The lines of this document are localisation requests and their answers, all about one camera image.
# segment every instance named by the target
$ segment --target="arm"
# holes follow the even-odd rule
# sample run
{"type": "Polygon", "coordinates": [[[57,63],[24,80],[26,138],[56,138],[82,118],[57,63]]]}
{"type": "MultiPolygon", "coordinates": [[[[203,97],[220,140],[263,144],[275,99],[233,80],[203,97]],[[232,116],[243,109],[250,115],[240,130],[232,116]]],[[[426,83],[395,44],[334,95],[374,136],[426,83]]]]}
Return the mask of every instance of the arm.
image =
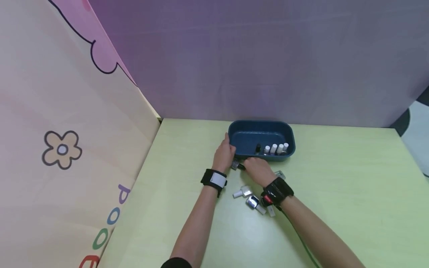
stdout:
{"type": "Polygon", "coordinates": [[[364,268],[341,238],[297,197],[286,197],[281,209],[323,267],[364,268]]]}
{"type": "MultiPolygon", "coordinates": [[[[252,180],[262,187],[277,178],[263,159],[249,158],[244,161],[244,166],[252,180]]],[[[323,267],[364,268],[341,238],[298,198],[288,196],[281,203],[281,209],[323,267]]]]}
{"type": "Polygon", "coordinates": [[[192,267],[201,266],[210,234],[218,190],[204,186],[174,245],[170,258],[180,257],[192,267]]]}
{"type": "MultiPolygon", "coordinates": [[[[212,169],[225,173],[231,166],[236,148],[230,145],[228,134],[214,154],[212,169]]],[[[205,248],[210,235],[218,191],[204,186],[176,240],[170,258],[179,257],[188,261],[193,268],[202,263],[205,248]]]]}

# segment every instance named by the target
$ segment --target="black outline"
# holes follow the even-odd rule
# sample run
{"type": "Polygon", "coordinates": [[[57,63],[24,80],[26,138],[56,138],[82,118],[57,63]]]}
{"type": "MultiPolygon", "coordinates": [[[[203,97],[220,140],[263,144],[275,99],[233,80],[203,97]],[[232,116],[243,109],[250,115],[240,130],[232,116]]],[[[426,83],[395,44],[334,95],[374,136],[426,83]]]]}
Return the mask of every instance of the black outline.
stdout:
{"type": "Polygon", "coordinates": [[[402,137],[410,126],[411,113],[408,108],[389,128],[394,128],[398,135],[402,137]]]}
{"type": "Polygon", "coordinates": [[[58,145],[58,147],[57,147],[57,154],[59,154],[59,155],[66,155],[66,154],[68,154],[68,152],[69,152],[69,147],[67,146],[67,144],[61,143],[60,145],[58,145]],[[65,153],[60,153],[60,152],[58,151],[58,149],[59,149],[61,146],[64,146],[64,147],[66,148],[66,152],[65,152],[65,153]]]}
{"type": "Polygon", "coordinates": [[[429,87],[417,98],[417,101],[423,105],[429,106],[429,87]]]}
{"type": "Polygon", "coordinates": [[[62,169],[62,170],[66,170],[66,169],[69,169],[71,166],[72,166],[72,160],[77,160],[77,159],[79,159],[81,156],[82,156],[82,148],[80,148],[80,147],[78,147],[77,146],[77,144],[78,144],[78,142],[79,142],[79,135],[76,133],[76,132],[74,132],[73,130],[69,130],[69,131],[67,131],[66,133],[64,133],[64,135],[61,137],[60,135],[58,135],[58,133],[56,133],[55,131],[52,131],[52,130],[49,130],[47,133],[45,133],[45,137],[43,138],[44,139],[44,141],[45,141],[45,144],[48,146],[48,148],[42,153],[42,162],[43,162],[43,164],[45,164],[45,165],[47,165],[47,166],[53,166],[53,165],[55,165],[55,164],[58,164],[58,166],[60,167],[60,169],[62,169]],[[55,135],[57,135],[57,137],[60,139],[60,140],[63,140],[65,137],[66,137],[66,135],[67,134],[69,134],[69,133],[73,133],[73,134],[75,134],[76,135],[76,143],[73,145],[73,147],[74,148],[76,148],[76,149],[78,149],[79,151],[80,151],[80,154],[79,154],[79,156],[77,157],[77,158],[73,158],[73,157],[69,157],[69,160],[70,160],[70,164],[69,164],[69,166],[68,167],[65,167],[65,168],[63,168],[61,165],[60,165],[60,161],[57,159],[57,160],[55,160],[54,162],[52,162],[52,163],[48,163],[48,162],[46,162],[45,161],[45,154],[47,153],[47,152],[49,152],[49,151],[51,151],[51,150],[53,150],[54,149],[54,147],[52,147],[49,143],[48,143],[48,141],[46,140],[46,138],[48,137],[48,135],[49,134],[51,134],[51,133],[53,133],[53,134],[55,134],[55,135]]]}
{"type": "Polygon", "coordinates": [[[63,17],[63,19],[66,21],[66,23],[70,26],[70,28],[72,28],[73,29],[73,31],[80,37],[80,38],[82,38],[84,41],[86,41],[88,44],[91,44],[91,49],[90,49],[90,54],[91,54],[91,60],[92,60],[92,63],[94,63],[94,65],[96,66],[96,68],[100,71],[100,72],[102,72],[102,73],[104,73],[104,74],[107,74],[107,75],[109,75],[109,74],[111,74],[111,73],[113,73],[115,70],[116,70],[116,68],[119,66],[119,68],[124,72],[124,74],[128,77],[128,79],[131,81],[131,83],[133,83],[136,87],[137,87],[137,84],[136,83],[134,83],[134,81],[131,79],[131,77],[129,77],[128,76],[128,74],[124,71],[124,69],[122,68],[122,66],[118,63],[118,62],[116,62],[116,65],[115,65],[115,67],[113,68],[113,70],[112,71],[110,71],[110,72],[105,72],[105,71],[103,71],[101,68],[99,68],[98,66],[97,66],[97,64],[95,63],[95,61],[94,61],[94,56],[93,56],[93,54],[92,54],[92,50],[93,50],[93,47],[94,47],[94,44],[95,44],[95,42],[96,42],[96,40],[94,40],[94,41],[89,41],[88,39],[86,39],[86,38],[84,38],[78,31],[76,31],[76,29],[71,25],[71,23],[67,20],[67,18],[66,18],[66,16],[64,16],[64,14],[63,14],[63,12],[61,11],[61,9],[52,1],[52,0],[48,0],[48,2],[49,3],[51,3],[51,5],[53,5],[57,10],[58,10],[58,12],[60,13],[60,15],[61,15],[61,17],[63,17]]]}

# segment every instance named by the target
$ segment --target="black wrist strap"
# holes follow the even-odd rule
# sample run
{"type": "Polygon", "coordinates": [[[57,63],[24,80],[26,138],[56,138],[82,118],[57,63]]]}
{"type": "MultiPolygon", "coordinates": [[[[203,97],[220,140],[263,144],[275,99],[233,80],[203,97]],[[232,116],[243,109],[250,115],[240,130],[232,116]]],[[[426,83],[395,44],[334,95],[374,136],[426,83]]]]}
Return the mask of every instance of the black wrist strap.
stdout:
{"type": "Polygon", "coordinates": [[[280,205],[286,197],[294,195],[292,188],[281,177],[277,177],[265,187],[264,192],[276,206],[280,205]]]}
{"type": "Polygon", "coordinates": [[[218,190],[218,198],[219,198],[219,196],[221,195],[222,189],[227,185],[228,181],[227,181],[227,180],[225,180],[225,184],[224,184],[224,185],[221,185],[221,184],[222,184],[221,182],[219,182],[219,181],[217,181],[217,180],[212,180],[212,177],[213,177],[213,174],[214,174],[214,173],[217,173],[217,174],[222,175],[223,177],[225,177],[225,179],[226,179],[226,177],[227,177],[227,175],[226,175],[226,174],[224,174],[224,173],[222,173],[222,172],[219,172],[219,171],[217,171],[217,170],[214,170],[214,169],[206,169],[206,170],[205,170],[205,173],[204,173],[204,176],[203,176],[203,177],[202,177],[202,179],[201,179],[201,183],[202,183],[203,185],[211,186],[211,187],[215,188],[216,190],[218,190]]]}

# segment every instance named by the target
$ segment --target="right hand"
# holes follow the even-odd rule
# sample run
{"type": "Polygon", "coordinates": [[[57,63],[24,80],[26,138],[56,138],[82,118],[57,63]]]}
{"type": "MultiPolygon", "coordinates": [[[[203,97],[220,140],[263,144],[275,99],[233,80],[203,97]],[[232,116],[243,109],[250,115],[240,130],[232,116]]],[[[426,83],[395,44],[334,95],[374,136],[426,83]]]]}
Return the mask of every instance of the right hand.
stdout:
{"type": "Polygon", "coordinates": [[[243,164],[250,178],[263,188],[267,187],[277,178],[268,162],[263,159],[251,157],[247,158],[243,164]]]}

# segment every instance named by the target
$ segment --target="light green table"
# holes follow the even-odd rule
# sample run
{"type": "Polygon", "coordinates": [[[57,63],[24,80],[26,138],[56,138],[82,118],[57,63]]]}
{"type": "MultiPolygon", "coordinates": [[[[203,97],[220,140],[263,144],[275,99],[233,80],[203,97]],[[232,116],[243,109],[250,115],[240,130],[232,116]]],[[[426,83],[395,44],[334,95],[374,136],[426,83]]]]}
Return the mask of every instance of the light green table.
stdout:
{"type": "MultiPolygon", "coordinates": [[[[164,119],[99,267],[160,267],[230,122],[164,119]]],[[[292,125],[288,184],[367,267],[429,267],[429,183],[392,129],[292,125]]],[[[251,184],[230,171],[203,268],[312,267],[288,220],[233,199],[251,184]]],[[[256,193],[261,189],[251,184],[256,193]]]]}

